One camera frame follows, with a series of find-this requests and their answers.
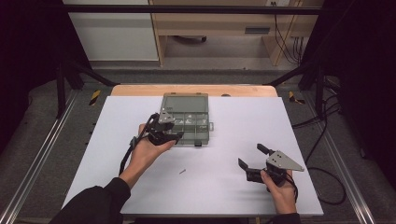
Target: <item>wooden panel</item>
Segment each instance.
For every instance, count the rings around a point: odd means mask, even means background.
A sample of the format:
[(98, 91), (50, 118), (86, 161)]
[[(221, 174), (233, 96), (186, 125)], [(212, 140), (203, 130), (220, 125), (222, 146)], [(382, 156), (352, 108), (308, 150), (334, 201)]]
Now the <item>wooden panel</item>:
[(165, 92), (196, 93), (204, 92), (210, 96), (260, 96), (277, 97), (272, 86), (256, 85), (118, 85), (111, 92), (112, 96), (159, 96)]

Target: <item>human arm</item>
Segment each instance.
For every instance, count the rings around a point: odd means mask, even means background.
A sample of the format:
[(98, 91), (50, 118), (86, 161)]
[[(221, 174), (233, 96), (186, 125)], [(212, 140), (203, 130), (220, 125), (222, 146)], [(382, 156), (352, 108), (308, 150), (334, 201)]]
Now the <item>human arm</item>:
[[(301, 223), (300, 215), (297, 213), (297, 208), (294, 198), (294, 187), (288, 181), (285, 181), (281, 186), (277, 186), (265, 171), (261, 171), (262, 182), (270, 190), (274, 200), (277, 216), (271, 220), (274, 224), (284, 223)], [(288, 177), (291, 178), (291, 171), (288, 171)]]
[[(139, 126), (142, 132), (144, 125)], [(176, 141), (154, 146), (143, 138), (132, 152), (131, 161), (119, 177), (102, 187), (84, 189), (76, 195), (49, 224), (122, 223), (121, 208), (131, 196), (130, 190), (152, 163)]]

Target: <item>white panel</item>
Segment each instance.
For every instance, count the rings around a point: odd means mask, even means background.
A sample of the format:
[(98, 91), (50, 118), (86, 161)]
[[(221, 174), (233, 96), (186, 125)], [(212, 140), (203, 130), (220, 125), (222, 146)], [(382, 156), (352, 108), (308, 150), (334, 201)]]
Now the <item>white panel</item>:
[[(159, 111), (161, 101), (162, 97), (107, 97), (64, 203), (83, 189), (105, 186), (117, 176), (138, 124)], [(238, 158), (251, 168), (263, 168), (268, 156), (256, 149), (262, 143), (283, 151), (305, 168), (282, 99), (209, 97), (209, 117), (215, 130), (208, 146), (173, 147), (163, 153), (134, 186), (122, 213), (246, 217), (276, 212), (265, 186), (246, 181)], [(293, 176), (299, 187), (298, 212), (322, 215), (306, 168)]]
[[(65, 4), (147, 5), (147, 0), (64, 0)], [(148, 13), (69, 13), (90, 61), (158, 61)]]

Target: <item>white tabletop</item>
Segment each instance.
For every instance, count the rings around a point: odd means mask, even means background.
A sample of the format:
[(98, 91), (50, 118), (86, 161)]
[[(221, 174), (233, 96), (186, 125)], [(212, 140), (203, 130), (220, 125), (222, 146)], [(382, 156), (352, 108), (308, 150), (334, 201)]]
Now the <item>white tabletop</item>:
[[(118, 175), (140, 123), (160, 110), (159, 96), (109, 96), (64, 204), (86, 188), (105, 186)], [(290, 121), (278, 97), (209, 97), (214, 122), (208, 146), (173, 147), (148, 168), (132, 189), (123, 214), (137, 217), (256, 217), (275, 214), (263, 184), (247, 182), (238, 158), (265, 167), (262, 143), (304, 168)], [(294, 172), (301, 215), (323, 215), (309, 173)]]

